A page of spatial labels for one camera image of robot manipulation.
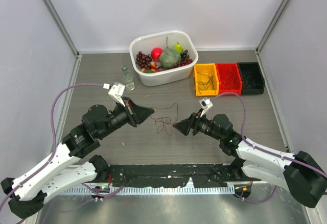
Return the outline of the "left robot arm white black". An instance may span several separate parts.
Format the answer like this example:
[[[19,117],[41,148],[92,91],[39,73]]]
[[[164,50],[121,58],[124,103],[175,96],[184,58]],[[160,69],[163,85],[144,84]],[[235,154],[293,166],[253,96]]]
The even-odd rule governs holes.
[[[9,195],[8,205],[13,214],[28,218],[42,209],[53,197],[69,188],[90,181],[105,182],[109,176],[106,160],[95,155],[75,170],[63,173],[100,146],[99,141],[129,124],[137,127],[154,113],[154,109],[136,105],[123,97],[114,110],[93,105],[82,116],[82,123],[73,128],[57,145],[53,155],[43,159],[19,178],[5,178],[1,187]]]

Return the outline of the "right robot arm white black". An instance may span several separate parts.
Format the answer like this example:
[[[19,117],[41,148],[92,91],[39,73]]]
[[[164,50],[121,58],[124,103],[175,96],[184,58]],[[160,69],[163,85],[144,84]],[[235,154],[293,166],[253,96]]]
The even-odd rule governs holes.
[[[308,208],[315,208],[326,192],[326,173],[310,154],[276,151],[242,138],[225,114],[207,119],[205,115],[192,113],[173,127],[185,136],[201,132],[218,140],[221,150],[235,158],[230,169],[235,180],[249,177],[268,182],[288,191]]]

